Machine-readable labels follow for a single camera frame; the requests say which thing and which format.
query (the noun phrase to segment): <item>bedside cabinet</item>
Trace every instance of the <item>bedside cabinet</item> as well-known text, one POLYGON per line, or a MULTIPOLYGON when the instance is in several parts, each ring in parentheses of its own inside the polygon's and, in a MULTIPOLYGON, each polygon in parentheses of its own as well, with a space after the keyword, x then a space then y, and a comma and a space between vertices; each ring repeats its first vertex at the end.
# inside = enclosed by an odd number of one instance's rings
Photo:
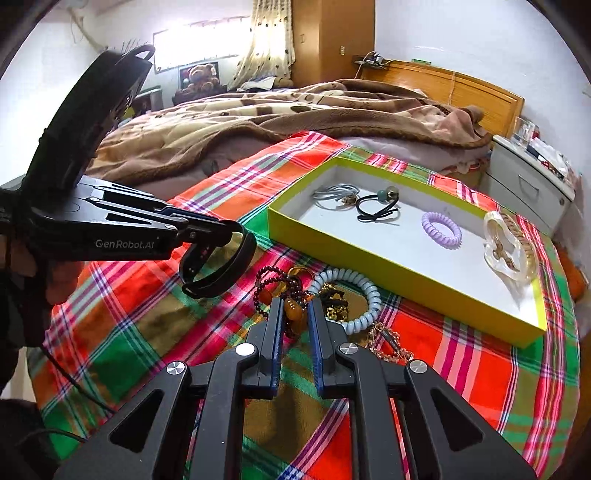
POLYGON ((499 135, 493 141, 481 192, 552 236, 574 200, 574 191, 525 149, 499 135))

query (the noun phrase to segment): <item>purple spiral hair tie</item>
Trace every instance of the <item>purple spiral hair tie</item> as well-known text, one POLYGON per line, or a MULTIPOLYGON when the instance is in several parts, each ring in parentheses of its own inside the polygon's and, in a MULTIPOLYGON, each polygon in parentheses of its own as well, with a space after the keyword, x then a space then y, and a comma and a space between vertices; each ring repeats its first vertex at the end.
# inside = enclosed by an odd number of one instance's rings
POLYGON ((427 212, 423 215, 423 220, 421 221, 423 224, 423 228, 427 235, 433 238, 439 245, 446 247, 446 248, 455 248, 458 247, 462 241, 462 231, 449 217, 446 217, 442 213, 437 212, 427 212), (453 238, 441 233, 433 223, 440 223, 445 225, 453 232, 453 238))

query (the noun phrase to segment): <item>brown blanket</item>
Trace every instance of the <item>brown blanket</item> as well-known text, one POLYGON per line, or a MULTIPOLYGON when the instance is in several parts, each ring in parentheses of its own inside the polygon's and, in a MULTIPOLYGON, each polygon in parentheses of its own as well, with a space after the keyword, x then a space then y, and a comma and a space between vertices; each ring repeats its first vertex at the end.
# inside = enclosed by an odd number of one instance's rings
MULTIPOLYGON (((273 144, 299 131, 479 148, 491 141, 478 124, 481 119, 477 107, 444 106, 411 90, 368 80, 286 92, 226 93, 132 120, 103 140, 86 173, 136 186, 194 170, 219 148, 245 158, 244 139, 255 140, 249 145, 273 144)), ((203 168, 211 173, 219 169, 206 163, 203 168)))

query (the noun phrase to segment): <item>white wall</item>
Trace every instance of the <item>white wall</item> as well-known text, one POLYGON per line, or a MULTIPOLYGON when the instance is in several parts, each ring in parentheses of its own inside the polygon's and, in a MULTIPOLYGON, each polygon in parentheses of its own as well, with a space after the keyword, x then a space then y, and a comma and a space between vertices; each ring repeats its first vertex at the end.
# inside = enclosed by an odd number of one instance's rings
MULTIPOLYGON (((375 48, 525 98, 523 115, 583 174, 557 236, 591 277, 591 86, 550 22, 527 0, 376 0, 375 48)), ((591 330, 591 295, 586 303, 577 306, 583 331, 591 330)))
MULTIPOLYGON (((154 33, 176 25, 250 15, 252 0, 134 0, 99 14, 91 28, 98 41, 121 51, 123 44, 137 39, 138 44, 152 43, 154 33)), ((220 82, 225 85, 236 72, 239 57, 219 62, 220 82)), ((178 69, 161 73, 150 70, 144 87, 160 85, 164 107, 172 106, 178 89, 178 69)))
POLYGON ((39 137, 96 58, 65 12, 52 12, 18 50, 0 79, 0 184, 27 171, 39 137))

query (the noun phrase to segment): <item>teddy bear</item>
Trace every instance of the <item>teddy bear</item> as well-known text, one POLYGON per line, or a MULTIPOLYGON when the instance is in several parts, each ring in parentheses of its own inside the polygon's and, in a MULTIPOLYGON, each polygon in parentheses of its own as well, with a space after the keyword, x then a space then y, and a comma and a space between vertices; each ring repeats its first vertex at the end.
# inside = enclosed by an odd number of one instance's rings
POLYGON ((220 80, 213 64, 195 65, 189 72, 189 78, 183 81, 183 93, 210 93, 219 85, 220 80))

